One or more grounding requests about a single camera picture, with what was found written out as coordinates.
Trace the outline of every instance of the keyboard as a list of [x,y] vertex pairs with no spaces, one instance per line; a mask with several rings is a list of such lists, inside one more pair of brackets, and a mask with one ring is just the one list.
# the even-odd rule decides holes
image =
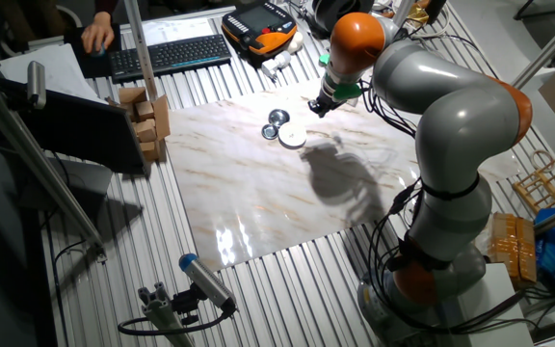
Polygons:
[[[222,35],[177,40],[148,47],[153,74],[160,75],[227,64],[230,52]],[[116,83],[143,78],[136,49],[109,53]]]

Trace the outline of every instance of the marble surface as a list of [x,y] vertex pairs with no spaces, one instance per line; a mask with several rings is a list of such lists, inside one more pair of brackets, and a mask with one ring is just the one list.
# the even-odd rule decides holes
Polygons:
[[[307,108],[319,87],[309,81],[171,113],[168,154],[198,255],[211,270],[380,219],[418,177],[411,137],[362,102],[319,119]],[[303,147],[261,136],[276,108],[305,126]],[[480,173],[494,182],[519,170],[505,152]]]

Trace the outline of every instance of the yellow handheld device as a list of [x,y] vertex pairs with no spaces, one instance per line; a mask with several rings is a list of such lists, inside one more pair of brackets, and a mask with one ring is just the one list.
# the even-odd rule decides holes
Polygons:
[[222,30],[236,50],[268,59],[288,47],[297,22],[280,7],[258,1],[225,15]]

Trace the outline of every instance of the robotic arm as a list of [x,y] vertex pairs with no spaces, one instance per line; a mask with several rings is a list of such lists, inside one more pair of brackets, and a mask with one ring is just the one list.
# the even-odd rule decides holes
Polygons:
[[[372,274],[385,278],[400,310],[416,313],[463,293],[485,274],[471,241],[487,223],[491,191],[477,170],[521,140],[532,107],[526,95],[503,82],[444,61],[408,39],[393,41],[397,29],[389,19],[366,13],[342,17],[331,35],[322,89],[309,107],[323,117],[359,96],[357,81],[373,65],[379,98],[422,115],[415,138],[423,186],[419,210],[392,272]],[[390,314],[372,305],[369,287],[359,288],[359,305],[379,326]]]

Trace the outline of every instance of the white paper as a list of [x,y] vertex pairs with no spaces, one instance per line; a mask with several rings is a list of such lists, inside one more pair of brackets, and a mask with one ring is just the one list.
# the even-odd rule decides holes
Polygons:
[[214,35],[207,18],[155,20],[143,23],[146,45]]
[[87,84],[72,46],[51,45],[37,51],[0,61],[4,77],[18,83],[27,83],[27,66],[31,62],[44,65],[46,89],[53,92],[78,96],[90,101],[106,103]]

